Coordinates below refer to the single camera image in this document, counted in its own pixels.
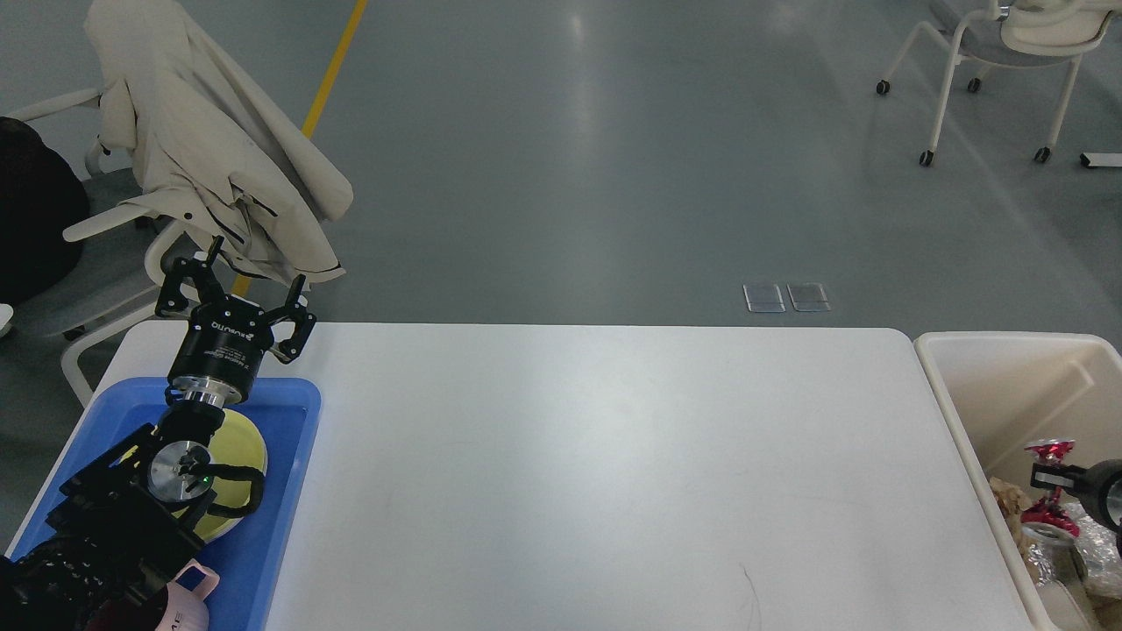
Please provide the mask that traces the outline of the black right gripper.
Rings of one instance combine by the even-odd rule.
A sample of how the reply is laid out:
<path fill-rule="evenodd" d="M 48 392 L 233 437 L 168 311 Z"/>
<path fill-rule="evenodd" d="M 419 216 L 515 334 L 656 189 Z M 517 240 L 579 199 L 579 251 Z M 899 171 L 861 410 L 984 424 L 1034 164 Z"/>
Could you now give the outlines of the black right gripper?
<path fill-rule="evenodd" d="M 1063 490 L 1083 499 L 1083 510 L 1100 525 L 1119 532 L 1121 523 L 1121 463 L 1101 461 L 1089 470 L 1077 464 L 1034 463 L 1031 487 Z"/>

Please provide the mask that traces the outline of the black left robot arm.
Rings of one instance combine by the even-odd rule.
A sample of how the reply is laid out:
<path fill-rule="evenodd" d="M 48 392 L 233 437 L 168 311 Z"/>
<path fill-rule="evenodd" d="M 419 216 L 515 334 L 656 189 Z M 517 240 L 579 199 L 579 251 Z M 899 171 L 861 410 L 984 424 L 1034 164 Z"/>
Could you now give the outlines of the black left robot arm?
<path fill-rule="evenodd" d="M 156 316 L 188 311 L 188 331 L 167 375 L 165 411 L 61 485 L 46 519 L 50 538 L 3 559 L 3 623 L 80 630 L 113 600 L 144 606 L 203 548 L 201 519 L 260 507 L 265 473 L 217 461 L 209 443 L 227 406 L 249 397 L 265 355 L 296 360 L 316 316 L 302 301 L 304 274 L 272 310 L 224 291 L 213 271 L 223 244 L 166 266 Z"/>

